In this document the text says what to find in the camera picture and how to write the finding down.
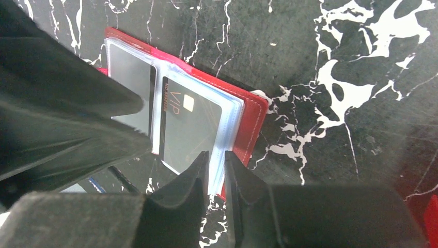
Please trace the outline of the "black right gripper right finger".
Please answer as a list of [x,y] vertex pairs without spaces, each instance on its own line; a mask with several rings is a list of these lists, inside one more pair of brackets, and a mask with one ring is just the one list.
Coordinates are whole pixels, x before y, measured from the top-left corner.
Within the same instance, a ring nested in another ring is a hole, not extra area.
[[225,152],[231,247],[426,247],[392,189],[372,185],[269,184]]

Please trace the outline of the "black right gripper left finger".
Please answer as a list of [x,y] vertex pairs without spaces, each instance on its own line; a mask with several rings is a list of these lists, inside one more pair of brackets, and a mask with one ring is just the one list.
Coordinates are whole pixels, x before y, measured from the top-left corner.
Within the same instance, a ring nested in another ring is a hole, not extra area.
[[209,154],[152,194],[33,192],[1,227],[1,247],[198,247]]

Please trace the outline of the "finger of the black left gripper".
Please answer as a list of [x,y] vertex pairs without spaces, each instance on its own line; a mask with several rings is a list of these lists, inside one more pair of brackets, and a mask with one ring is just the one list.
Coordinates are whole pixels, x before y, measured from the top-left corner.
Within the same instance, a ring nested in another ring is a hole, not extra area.
[[1,205],[32,191],[63,190],[151,150],[150,138],[94,114],[1,100]]
[[13,1],[1,1],[1,93],[104,117],[144,106],[139,95],[52,39]]

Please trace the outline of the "thin credit card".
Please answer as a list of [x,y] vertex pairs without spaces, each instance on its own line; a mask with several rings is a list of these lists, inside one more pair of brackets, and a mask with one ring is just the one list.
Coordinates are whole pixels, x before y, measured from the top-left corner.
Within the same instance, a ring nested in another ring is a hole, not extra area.
[[112,119],[149,135],[157,69],[139,49],[115,41],[106,44],[109,76],[143,101],[143,107],[137,113],[113,116]]

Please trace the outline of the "red card holder wallet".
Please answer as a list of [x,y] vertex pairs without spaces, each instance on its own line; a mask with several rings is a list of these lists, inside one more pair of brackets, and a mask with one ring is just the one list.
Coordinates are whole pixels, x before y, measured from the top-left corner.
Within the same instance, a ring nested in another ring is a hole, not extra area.
[[224,154],[247,165],[267,101],[122,31],[105,29],[107,75],[139,95],[144,105],[115,121],[147,134],[152,152],[175,174],[209,153],[208,194],[225,198]]

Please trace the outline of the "red plastic tray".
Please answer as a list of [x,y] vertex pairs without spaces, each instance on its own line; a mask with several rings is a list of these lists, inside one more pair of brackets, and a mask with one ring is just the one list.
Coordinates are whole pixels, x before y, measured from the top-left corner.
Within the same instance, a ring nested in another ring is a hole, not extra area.
[[437,195],[432,195],[424,211],[424,224],[429,246],[437,248]]

